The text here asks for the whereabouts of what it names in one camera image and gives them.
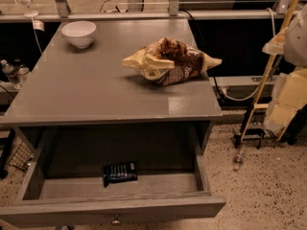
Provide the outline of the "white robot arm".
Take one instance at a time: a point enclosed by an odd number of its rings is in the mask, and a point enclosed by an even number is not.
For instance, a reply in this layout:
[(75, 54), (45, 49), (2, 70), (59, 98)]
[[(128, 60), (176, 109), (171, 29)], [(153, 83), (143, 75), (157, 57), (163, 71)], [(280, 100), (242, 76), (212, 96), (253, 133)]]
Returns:
[(307, 5), (290, 25), (263, 47), (269, 55), (282, 55), (295, 70), (280, 74), (272, 90), (272, 100), (266, 111), (264, 127), (280, 142), (291, 137), (295, 120), (307, 104)]

